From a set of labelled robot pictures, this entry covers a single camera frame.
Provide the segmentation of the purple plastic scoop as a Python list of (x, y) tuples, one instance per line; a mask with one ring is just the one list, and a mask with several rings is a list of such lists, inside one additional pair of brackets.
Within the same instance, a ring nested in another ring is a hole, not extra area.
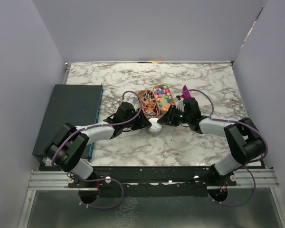
[(183, 88), (182, 88), (182, 95), (181, 95), (181, 97), (182, 97), (183, 99), (186, 99), (186, 98), (190, 98), (190, 97), (191, 97), (190, 92), (189, 92), (189, 89), (187, 88), (186, 85), (184, 85)]

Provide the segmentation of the tan tray of star candies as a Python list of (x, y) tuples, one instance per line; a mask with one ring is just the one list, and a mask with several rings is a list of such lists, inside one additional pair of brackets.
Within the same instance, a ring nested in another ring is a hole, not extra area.
[(168, 111), (171, 105), (176, 106), (173, 94), (166, 84), (159, 84), (153, 88), (153, 93), (157, 100), (161, 114), (164, 114)]

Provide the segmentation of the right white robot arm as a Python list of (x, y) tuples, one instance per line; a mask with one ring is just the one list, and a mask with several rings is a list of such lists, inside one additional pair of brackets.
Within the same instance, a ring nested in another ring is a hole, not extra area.
[(207, 175), (208, 181), (215, 186), (222, 184), (227, 174), (249, 162), (258, 161), (258, 156), (266, 156), (268, 153), (267, 142), (250, 118), (228, 121), (204, 116), (193, 97), (183, 100), (182, 110), (171, 105), (157, 123), (175, 127), (187, 124), (196, 133), (226, 138), (230, 154), (211, 165)]

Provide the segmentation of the clear glass jar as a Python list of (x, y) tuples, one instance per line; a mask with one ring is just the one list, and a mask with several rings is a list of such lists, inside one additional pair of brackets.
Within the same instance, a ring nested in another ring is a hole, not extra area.
[(147, 130), (147, 133), (152, 136), (152, 137), (156, 137), (156, 136), (159, 136), (161, 131), (150, 131), (150, 130)]

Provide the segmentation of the pink tray of lollipops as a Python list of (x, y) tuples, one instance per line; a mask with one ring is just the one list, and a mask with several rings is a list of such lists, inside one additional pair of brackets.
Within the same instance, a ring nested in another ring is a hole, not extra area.
[(141, 90), (138, 95), (142, 101), (142, 112), (147, 119), (160, 115), (157, 98), (152, 90)]

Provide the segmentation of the silver jar lid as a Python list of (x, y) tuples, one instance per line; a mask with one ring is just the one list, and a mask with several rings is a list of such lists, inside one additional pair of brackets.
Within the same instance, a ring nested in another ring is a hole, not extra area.
[(158, 133), (161, 131), (162, 129), (162, 125), (157, 123), (159, 119), (158, 118), (150, 118), (149, 122), (151, 123), (151, 126), (148, 128), (148, 131), (151, 133)]

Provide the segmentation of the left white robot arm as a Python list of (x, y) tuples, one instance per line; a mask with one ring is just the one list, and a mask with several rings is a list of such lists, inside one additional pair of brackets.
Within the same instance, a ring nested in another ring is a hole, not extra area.
[(113, 115), (100, 123), (87, 126), (64, 124), (45, 148), (44, 154), (62, 171), (78, 176), (79, 182), (88, 188), (94, 185), (95, 175), (93, 167), (82, 159), (86, 146), (113, 139), (125, 129), (136, 131), (151, 125), (140, 108), (135, 110), (131, 103), (122, 102)]

